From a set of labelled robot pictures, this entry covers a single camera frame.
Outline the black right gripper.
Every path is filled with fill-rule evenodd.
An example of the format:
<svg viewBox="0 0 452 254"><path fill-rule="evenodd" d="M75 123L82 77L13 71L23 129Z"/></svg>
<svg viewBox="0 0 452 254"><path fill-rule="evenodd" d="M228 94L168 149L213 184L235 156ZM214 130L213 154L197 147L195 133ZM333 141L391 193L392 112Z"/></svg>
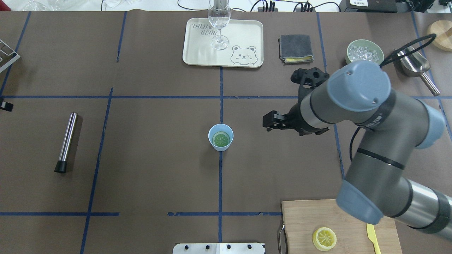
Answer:
<svg viewBox="0 0 452 254"><path fill-rule="evenodd" d="M299 85L298 102L292 106L287 114L280 114L279 111L270 111L265 114L262 119L262 127L266 128L267 132L274 129L288 130L294 129L299 133L299 136L304 135L321 135L329 130L326 128L316 128L310 126L302 114L302 101L306 98L307 103L310 104L310 99L307 98L310 93L320 86L323 82L329 79L330 75L321 71L318 68L295 70L290 80Z"/></svg>

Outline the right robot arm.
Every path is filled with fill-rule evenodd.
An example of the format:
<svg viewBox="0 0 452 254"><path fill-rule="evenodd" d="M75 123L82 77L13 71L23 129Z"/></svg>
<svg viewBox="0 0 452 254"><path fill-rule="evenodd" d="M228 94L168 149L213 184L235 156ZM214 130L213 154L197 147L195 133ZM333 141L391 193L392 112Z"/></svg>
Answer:
<svg viewBox="0 0 452 254"><path fill-rule="evenodd" d="M413 56L436 34L417 38L394 50L382 63L356 61L332 75L316 68L298 69L298 101L287 114L271 111L263 127L321 135L349 120L365 134L342 180L337 205L362 222L376 225L394 218L425 234L451 240L451 197L402 176L414 149L425 149L446 127L442 113L421 100L391 88L382 67Z"/></svg>

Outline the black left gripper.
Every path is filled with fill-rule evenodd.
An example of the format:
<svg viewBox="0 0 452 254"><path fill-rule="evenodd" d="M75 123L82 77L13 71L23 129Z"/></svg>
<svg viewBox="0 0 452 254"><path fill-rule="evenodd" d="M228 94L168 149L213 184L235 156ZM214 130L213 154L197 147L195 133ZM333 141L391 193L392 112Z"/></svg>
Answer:
<svg viewBox="0 0 452 254"><path fill-rule="evenodd" d="M13 104L12 103L8 103L6 101L1 101L0 102L0 109L4 110L4 111L12 111L13 110Z"/></svg>

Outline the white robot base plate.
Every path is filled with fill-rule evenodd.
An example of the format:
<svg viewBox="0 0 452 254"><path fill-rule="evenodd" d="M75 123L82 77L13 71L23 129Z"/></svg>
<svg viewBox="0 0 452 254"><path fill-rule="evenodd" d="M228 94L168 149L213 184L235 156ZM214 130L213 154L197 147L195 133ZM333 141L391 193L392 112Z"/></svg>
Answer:
<svg viewBox="0 0 452 254"><path fill-rule="evenodd" d="M184 243L176 244L173 254L265 254L265 244L244 243Z"/></svg>

